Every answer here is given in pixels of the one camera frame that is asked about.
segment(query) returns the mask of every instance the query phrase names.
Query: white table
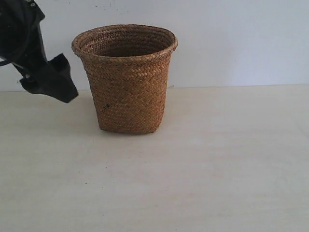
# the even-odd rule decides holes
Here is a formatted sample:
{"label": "white table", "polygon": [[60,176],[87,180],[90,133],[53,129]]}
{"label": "white table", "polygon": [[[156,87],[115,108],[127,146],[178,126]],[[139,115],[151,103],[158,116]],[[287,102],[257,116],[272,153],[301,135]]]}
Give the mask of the white table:
{"label": "white table", "polygon": [[169,89],[155,134],[0,94],[1,232],[308,232],[309,86]]}

